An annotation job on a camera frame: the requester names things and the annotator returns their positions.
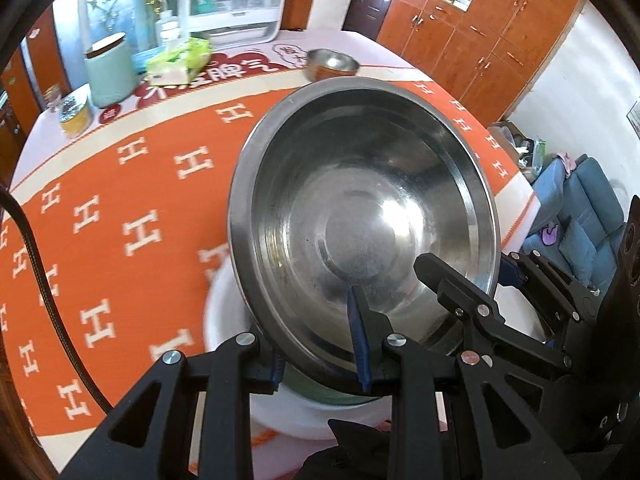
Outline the plain white plate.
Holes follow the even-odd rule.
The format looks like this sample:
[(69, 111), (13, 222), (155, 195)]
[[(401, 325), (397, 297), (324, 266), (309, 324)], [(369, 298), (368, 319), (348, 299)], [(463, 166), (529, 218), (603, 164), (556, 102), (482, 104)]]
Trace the plain white plate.
[(399, 451), (424, 444), (438, 450), (435, 391), (454, 392), (450, 404), (454, 446), (478, 450), (484, 462), (497, 456), (525, 456), (549, 444), (546, 430), (530, 407), (506, 383), (507, 360), (495, 345), (473, 330), (478, 344), (462, 358), (441, 356), (390, 328), (382, 313), (370, 310), (361, 287), (348, 292), (360, 373), (343, 370), (332, 385), (345, 388), (360, 403), (326, 405), (292, 392), (282, 393), (284, 361), (264, 335), (248, 326), (237, 328), (188, 369), (207, 394), (203, 441), (218, 442), (216, 432), (239, 451), (250, 447), (250, 422), (256, 420), (280, 434), (332, 441), (345, 428), (369, 430), (390, 419)]

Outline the green plate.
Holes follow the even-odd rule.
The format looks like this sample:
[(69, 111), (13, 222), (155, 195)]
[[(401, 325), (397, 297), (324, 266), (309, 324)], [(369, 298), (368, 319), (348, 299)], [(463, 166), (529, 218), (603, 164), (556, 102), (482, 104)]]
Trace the green plate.
[(352, 406), (374, 401), (370, 396), (342, 393), (315, 382), (290, 363), (285, 364), (282, 385), (304, 398), (326, 405)]

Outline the large steel bowl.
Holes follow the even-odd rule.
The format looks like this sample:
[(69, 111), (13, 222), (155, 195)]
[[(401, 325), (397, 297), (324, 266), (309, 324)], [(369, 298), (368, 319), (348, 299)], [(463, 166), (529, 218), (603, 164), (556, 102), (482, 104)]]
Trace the large steel bowl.
[(497, 207), (452, 121), (406, 88), (364, 77), (305, 84), (268, 110), (232, 179), (228, 239), (255, 322), (314, 382), (360, 393), (347, 293), (393, 329), (453, 352), (461, 325), (416, 277), (433, 254), (497, 287)]

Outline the small copper steel bowl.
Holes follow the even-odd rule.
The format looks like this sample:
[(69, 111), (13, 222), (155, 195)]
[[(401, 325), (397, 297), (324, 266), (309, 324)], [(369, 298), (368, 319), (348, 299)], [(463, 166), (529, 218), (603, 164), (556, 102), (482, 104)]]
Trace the small copper steel bowl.
[(307, 52), (304, 74), (311, 82), (333, 77), (355, 76), (360, 64), (350, 55), (331, 49)]

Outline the blue sofa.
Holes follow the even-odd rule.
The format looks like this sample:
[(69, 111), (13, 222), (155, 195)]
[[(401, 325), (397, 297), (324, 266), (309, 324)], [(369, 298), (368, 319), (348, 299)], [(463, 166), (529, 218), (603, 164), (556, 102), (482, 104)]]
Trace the blue sofa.
[(540, 209), (522, 245), (539, 252), (602, 297), (617, 270), (625, 215), (599, 163), (582, 155), (574, 166), (555, 158), (534, 182)]

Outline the cardboard box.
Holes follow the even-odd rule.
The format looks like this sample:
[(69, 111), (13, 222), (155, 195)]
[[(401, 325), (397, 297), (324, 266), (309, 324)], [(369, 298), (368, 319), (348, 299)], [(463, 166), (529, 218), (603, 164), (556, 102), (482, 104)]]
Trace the cardboard box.
[(510, 122), (496, 122), (488, 127), (488, 132), (506, 151), (526, 180), (533, 183), (537, 179), (534, 168), (535, 142), (523, 136)]

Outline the orange H-pattern blanket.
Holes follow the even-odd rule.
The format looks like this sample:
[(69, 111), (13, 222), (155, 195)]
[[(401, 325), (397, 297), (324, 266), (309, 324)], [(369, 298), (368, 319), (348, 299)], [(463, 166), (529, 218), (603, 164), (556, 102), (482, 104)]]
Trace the orange H-pattern blanket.
[[(364, 66), (438, 107), (475, 150), (495, 194), (504, 250), (520, 248), (539, 200), (514, 162), (420, 70)], [(163, 352), (201, 353), (205, 295), (228, 255), (227, 200), (240, 149), (302, 70), (258, 62), (253, 75), (166, 96), (138, 90), (66, 138), (51, 113), (29, 136), (11, 193), (34, 229), (46, 278), (82, 362), (115, 404)], [(61, 470), (104, 419), (70, 365), (20, 233), (1, 223), (1, 336), (17, 413)]]

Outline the wooden cabinet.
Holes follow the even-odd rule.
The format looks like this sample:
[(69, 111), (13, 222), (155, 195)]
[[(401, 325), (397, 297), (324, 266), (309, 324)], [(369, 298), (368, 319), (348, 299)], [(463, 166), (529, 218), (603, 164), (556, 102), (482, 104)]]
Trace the wooden cabinet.
[(376, 41), (422, 70), (483, 125), (535, 79), (582, 0), (392, 0)]

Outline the pink printed tablecloth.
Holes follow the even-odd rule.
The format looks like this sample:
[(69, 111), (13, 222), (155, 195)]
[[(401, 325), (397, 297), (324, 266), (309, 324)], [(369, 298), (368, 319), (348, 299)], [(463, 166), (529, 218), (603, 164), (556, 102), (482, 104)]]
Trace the pink printed tablecloth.
[(149, 154), (152, 128), (202, 108), (219, 104), (221, 111), (213, 112), (212, 118), (195, 126), (195, 132), (209, 124), (225, 126), (252, 118), (256, 113), (246, 106), (248, 97), (306, 84), (306, 53), (317, 48), (351, 55), (360, 64), (360, 76), (389, 81), (430, 79), (358, 32), (281, 32), (268, 44), (215, 53), (186, 86), (158, 88), (142, 84), (113, 108), (95, 108), (90, 128), (76, 138), (65, 135), (56, 116), (41, 114), (18, 160), (10, 191), (19, 196), (20, 187), (27, 183), (39, 192), (49, 181), (102, 151), (110, 154), (116, 167), (126, 166), (131, 159)]

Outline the yellow tin can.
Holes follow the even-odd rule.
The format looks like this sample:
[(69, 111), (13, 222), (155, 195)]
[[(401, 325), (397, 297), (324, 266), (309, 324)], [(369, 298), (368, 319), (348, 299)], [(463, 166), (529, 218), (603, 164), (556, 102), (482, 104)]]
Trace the yellow tin can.
[(58, 111), (58, 122), (65, 135), (73, 139), (84, 133), (92, 123), (92, 111), (86, 96), (66, 96)]

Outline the green tissue pack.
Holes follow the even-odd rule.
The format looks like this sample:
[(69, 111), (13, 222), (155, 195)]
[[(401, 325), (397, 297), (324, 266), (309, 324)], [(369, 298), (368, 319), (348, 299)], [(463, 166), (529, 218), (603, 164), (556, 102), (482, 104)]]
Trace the green tissue pack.
[(154, 87), (182, 86), (198, 76), (212, 55), (207, 39), (179, 38), (146, 62), (146, 81)]

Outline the mint green canister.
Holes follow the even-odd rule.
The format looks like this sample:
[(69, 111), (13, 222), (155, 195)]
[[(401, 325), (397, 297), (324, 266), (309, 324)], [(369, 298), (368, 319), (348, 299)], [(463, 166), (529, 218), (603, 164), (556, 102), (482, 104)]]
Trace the mint green canister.
[(126, 34), (116, 32), (85, 52), (85, 66), (93, 104), (99, 108), (122, 102), (138, 85)]

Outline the white dish rack box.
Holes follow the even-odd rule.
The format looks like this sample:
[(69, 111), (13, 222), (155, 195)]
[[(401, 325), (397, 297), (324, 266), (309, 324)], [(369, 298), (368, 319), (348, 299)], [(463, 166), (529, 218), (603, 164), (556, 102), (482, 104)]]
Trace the white dish rack box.
[(177, 0), (180, 32), (214, 49), (263, 44), (280, 32), (285, 0)]

